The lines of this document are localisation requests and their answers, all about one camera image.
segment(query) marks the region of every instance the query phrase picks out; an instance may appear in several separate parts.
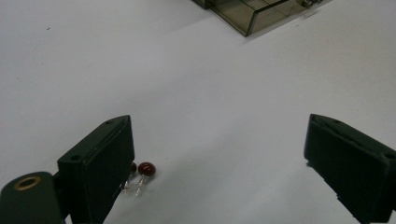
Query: small red object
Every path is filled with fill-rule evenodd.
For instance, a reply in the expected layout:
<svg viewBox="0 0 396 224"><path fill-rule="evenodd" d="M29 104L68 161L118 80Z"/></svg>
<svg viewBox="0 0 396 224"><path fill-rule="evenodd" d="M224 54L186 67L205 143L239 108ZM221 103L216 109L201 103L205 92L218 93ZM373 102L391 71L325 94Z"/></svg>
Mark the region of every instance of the small red object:
<svg viewBox="0 0 396 224"><path fill-rule="evenodd" d="M137 167L137 170L139 174L145 175L145 176L152 176L155 174L156 169L155 166L148 161L140 163L140 165Z"/></svg>

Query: transparent plastic box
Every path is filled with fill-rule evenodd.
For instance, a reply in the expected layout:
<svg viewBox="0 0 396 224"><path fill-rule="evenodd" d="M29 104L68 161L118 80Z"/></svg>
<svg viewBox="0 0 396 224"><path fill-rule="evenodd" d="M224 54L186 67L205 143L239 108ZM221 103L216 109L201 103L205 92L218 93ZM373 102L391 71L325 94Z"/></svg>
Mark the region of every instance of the transparent plastic box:
<svg viewBox="0 0 396 224"><path fill-rule="evenodd" d="M289 21L330 0L193 0L210 8L242 35L252 35L281 22Z"/></svg>

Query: screw hole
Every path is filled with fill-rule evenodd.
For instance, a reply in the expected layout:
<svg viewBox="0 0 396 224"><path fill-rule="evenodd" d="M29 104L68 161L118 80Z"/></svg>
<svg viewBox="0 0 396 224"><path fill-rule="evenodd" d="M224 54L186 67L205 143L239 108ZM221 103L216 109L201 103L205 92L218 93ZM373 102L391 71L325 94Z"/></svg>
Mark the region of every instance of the screw hole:
<svg viewBox="0 0 396 224"><path fill-rule="evenodd" d="M26 190L34 187L41 181L40 176L28 176L14 185L15 190Z"/></svg>
<svg viewBox="0 0 396 224"><path fill-rule="evenodd" d="M396 156L393 155L393 154L390 154L390 153L387 153L387 154L385 154L384 156L385 156L386 158L390 159L390 160L396 159Z"/></svg>
<svg viewBox="0 0 396 224"><path fill-rule="evenodd" d="M81 159L80 155L74 155L70 158L72 161L78 161L79 159Z"/></svg>

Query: white surface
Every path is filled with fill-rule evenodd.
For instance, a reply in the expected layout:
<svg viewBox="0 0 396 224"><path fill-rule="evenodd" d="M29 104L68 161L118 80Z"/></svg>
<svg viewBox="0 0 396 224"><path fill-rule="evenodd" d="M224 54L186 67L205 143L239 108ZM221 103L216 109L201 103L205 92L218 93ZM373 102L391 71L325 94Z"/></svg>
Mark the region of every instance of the white surface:
<svg viewBox="0 0 396 224"><path fill-rule="evenodd" d="M0 187L130 114L158 174L106 223L358 223L305 167L306 126L396 148L395 21L395 1L334 0L244 38L189 0L1 0Z"/></svg>

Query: red sphere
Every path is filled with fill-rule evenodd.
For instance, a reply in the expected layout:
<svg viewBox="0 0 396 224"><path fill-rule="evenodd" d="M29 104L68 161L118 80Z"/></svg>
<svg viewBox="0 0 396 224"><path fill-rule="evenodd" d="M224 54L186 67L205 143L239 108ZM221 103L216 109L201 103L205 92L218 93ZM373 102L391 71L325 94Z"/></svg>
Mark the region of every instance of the red sphere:
<svg viewBox="0 0 396 224"><path fill-rule="evenodd" d="M137 171L141 175L151 176L155 174L156 169L151 162L145 161L140 163L140 165L137 167Z"/></svg>
<svg viewBox="0 0 396 224"><path fill-rule="evenodd" d="M136 163L132 162L131 173L132 173L132 174L136 173L136 170L137 170Z"/></svg>

